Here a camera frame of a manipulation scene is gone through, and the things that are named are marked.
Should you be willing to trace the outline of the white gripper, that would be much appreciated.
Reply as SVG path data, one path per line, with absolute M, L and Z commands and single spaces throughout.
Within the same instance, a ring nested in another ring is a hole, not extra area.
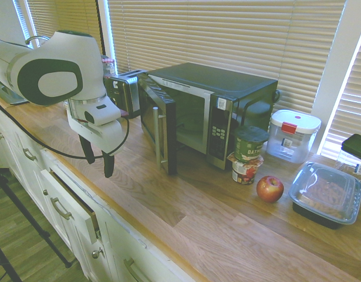
M 80 144 L 88 164 L 95 162 L 92 145 L 103 151 L 104 176 L 109 178 L 114 170 L 114 156 L 116 149 L 123 141 L 123 130 L 118 120 L 103 125 L 79 121 L 70 112 L 67 113 L 68 122 L 73 131 L 79 135 Z

